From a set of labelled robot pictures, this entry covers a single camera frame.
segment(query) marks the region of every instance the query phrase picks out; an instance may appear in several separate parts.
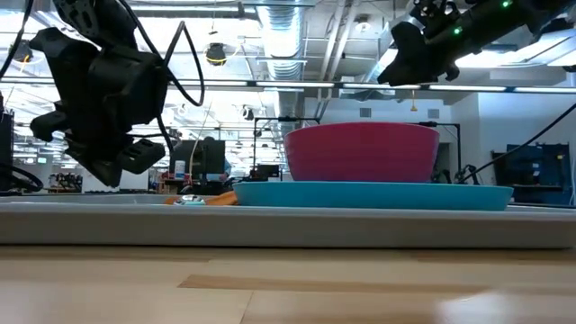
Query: pink bowl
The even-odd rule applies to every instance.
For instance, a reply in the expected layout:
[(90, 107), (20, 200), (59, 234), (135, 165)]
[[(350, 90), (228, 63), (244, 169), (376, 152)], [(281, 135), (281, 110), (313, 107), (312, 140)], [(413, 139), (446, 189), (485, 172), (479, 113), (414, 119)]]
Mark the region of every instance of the pink bowl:
[(296, 181), (429, 181), (439, 134), (395, 122), (347, 122), (292, 131), (284, 138)]

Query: blue tray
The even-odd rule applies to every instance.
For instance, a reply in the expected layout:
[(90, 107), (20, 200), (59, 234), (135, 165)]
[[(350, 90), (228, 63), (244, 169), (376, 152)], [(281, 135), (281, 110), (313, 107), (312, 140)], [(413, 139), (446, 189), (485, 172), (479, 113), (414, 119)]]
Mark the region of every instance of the blue tray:
[(254, 182), (234, 185), (243, 206), (504, 211), (513, 189), (465, 184)]

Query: ceiling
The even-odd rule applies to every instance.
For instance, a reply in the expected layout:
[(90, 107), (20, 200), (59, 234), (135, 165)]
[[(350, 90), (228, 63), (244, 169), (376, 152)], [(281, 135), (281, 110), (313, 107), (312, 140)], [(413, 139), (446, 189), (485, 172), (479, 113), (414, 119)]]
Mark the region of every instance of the ceiling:
[[(266, 64), (269, 57), (265, 54), (262, 42), (262, 28), (260, 23), (250, 19), (232, 18), (198, 18), (198, 13), (186, 11), (183, 5), (202, 5), (204, 8), (213, 5), (219, 8), (222, 4), (202, 1), (148, 1), (134, 0), (132, 7), (141, 14), (141, 22), (149, 37), (162, 53), (167, 51), (172, 34), (176, 31), (180, 21), (185, 21), (192, 34), (194, 45), (201, 55), (202, 71), (206, 79), (224, 80), (263, 80), (268, 79)], [(357, 23), (353, 23), (346, 46), (345, 58), (337, 65), (335, 79), (341, 77), (361, 76), (380, 60), (390, 62), (395, 55), (395, 49), (379, 49), (380, 39), (387, 22), (405, 14), (407, 0), (364, 0), (357, 8), (357, 14), (366, 14), (370, 25), (368, 30), (359, 30)], [(22, 1), (4, 0), (0, 2), (0, 61), (3, 61), (8, 47), (14, 41), (15, 33), (22, 21)], [(304, 80), (317, 81), (324, 54), (328, 45), (328, 34), (333, 26), (333, 13), (337, 1), (319, 0), (314, 6), (308, 8), (302, 33), (304, 43), (301, 54), (304, 63)], [(246, 5), (247, 11), (253, 8)], [(65, 25), (53, 11), (50, 0), (36, 0), (35, 10), (26, 25), (24, 38), (29, 40), (35, 33), (46, 27), (59, 27), (68, 36), (81, 38), (70, 26)], [(564, 33), (555, 33), (544, 36), (538, 43), (524, 47), (528, 44), (530, 35), (524, 30), (514, 31), (499, 43), (516, 45), (516, 51), (484, 51), (478, 56), (462, 58), (458, 65), (462, 68), (461, 76), (453, 83), (459, 85), (504, 85), (504, 86), (553, 86), (565, 79), (565, 74), (558, 65), (576, 65), (576, 39), (574, 30)], [(139, 33), (136, 33), (141, 50), (148, 50)], [(225, 44), (228, 60), (223, 67), (210, 65), (203, 54), (210, 43), (221, 42)], [(179, 78), (196, 79), (194, 60), (185, 41), (180, 41), (175, 48), (175, 55), (170, 61), (170, 67)], [(14, 62), (7, 76), (22, 77), (34, 80), (38, 77), (50, 77), (50, 69), (42, 53), (34, 52), (34, 57), (28, 64)], [(59, 99), (57, 89), (53, 85), (15, 85), (0, 83), (0, 91), (7, 100), (5, 106), (12, 109), (15, 119), (19, 123), (16, 127), (18, 135), (17, 152), (53, 152), (57, 161), (62, 164), (73, 163), (69, 158), (63, 157), (61, 152), (64, 145), (56, 140), (53, 143), (44, 143), (32, 137), (28, 129), (30, 121), (41, 114), (53, 110), (52, 102)], [(198, 97), (196, 90), (191, 90), (192, 97)], [(316, 91), (305, 92), (306, 96), (315, 97)], [(418, 93), (418, 100), (437, 100), (440, 105), (450, 105), (462, 99), (465, 94), (451, 92), (422, 92)], [(410, 99), (412, 93), (396, 91), (386, 99), (402, 101)], [(338, 94), (334, 93), (330, 100), (337, 101)], [(241, 115), (243, 108), (252, 109), (256, 117), (275, 117), (277, 95), (274, 91), (210, 91), (207, 93), (203, 107), (191, 106), (174, 89), (168, 91), (166, 106), (163, 113), (166, 126), (180, 130), (185, 138), (194, 139), (201, 132), (204, 120), (203, 136), (228, 141), (227, 157), (237, 168), (248, 169), (252, 163), (252, 128), (254, 123), (246, 121)], [(331, 118), (342, 120), (332, 112)], [(284, 154), (282, 136), (275, 131), (274, 123), (267, 125), (270, 131), (264, 131), (263, 136), (257, 140), (258, 163), (283, 163)], [(146, 134), (157, 132), (156, 122), (134, 128), (134, 133)]]

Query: ceiling duct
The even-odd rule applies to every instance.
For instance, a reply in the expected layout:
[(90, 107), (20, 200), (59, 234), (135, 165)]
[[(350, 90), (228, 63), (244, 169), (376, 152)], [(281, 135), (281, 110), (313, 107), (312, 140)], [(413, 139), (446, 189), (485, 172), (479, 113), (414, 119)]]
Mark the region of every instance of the ceiling duct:
[[(302, 80), (302, 26), (304, 9), (291, 6), (259, 6), (256, 8), (262, 23), (268, 74), (273, 80)], [(304, 92), (278, 91), (275, 103), (278, 116), (302, 117)], [(282, 135), (293, 129), (293, 124), (280, 124)]]
[[(396, 26), (400, 22), (410, 22), (414, 23), (417, 26), (421, 27), (418, 21), (410, 16), (408, 13), (412, 9), (414, 4), (412, 1), (408, 1), (406, 5), (406, 12), (402, 16), (396, 18), (392, 22), (387, 22), (384, 25), (384, 29), (380, 34), (380, 38), (378, 39), (378, 55), (380, 58), (376, 62), (376, 64), (370, 69), (370, 71), (363, 75), (355, 77), (355, 82), (360, 83), (378, 83), (378, 76), (386, 69), (386, 67), (391, 63), (389, 58), (385, 55), (386, 51), (390, 48), (392, 43), (394, 42), (394, 38), (392, 37), (392, 27)], [(340, 92), (341, 99), (356, 99), (357, 101), (364, 102), (366, 100), (382, 100), (382, 99), (392, 99), (395, 93), (393, 90), (359, 90), (355, 92)]]
[(131, 8), (138, 17), (258, 20), (256, 9), (245, 8), (242, 3), (237, 6), (134, 4)]

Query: desk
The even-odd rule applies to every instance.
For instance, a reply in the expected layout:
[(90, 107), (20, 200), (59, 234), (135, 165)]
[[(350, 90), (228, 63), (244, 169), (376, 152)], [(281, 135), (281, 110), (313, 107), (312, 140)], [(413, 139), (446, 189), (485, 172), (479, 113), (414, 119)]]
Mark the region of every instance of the desk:
[(549, 251), (0, 247), (11, 324), (574, 323)]

